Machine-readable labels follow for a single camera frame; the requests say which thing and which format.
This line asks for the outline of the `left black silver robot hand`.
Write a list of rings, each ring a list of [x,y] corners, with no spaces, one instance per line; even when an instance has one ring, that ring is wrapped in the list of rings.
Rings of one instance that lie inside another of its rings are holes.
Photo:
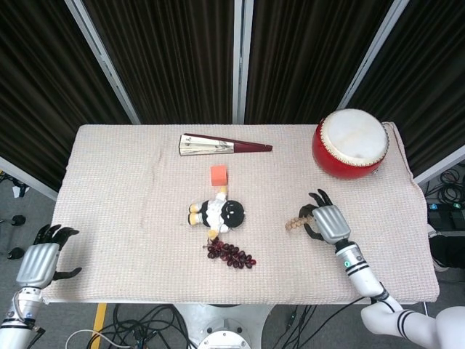
[[[33,243],[25,251],[16,278],[17,284],[20,287],[45,289],[53,281],[76,277],[82,268],[59,272],[57,263],[68,239],[77,234],[78,230],[61,225],[47,224],[40,228]]]

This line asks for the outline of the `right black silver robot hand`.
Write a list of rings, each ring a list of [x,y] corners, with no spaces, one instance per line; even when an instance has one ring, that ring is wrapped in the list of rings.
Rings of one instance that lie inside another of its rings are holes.
[[[336,246],[340,241],[348,241],[351,229],[339,208],[328,194],[318,189],[317,193],[308,193],[314,204],[307,204],[299,210],[299,218],[310,218],[315,228],[308,222],[303,224],[307,235],[319,241]]]

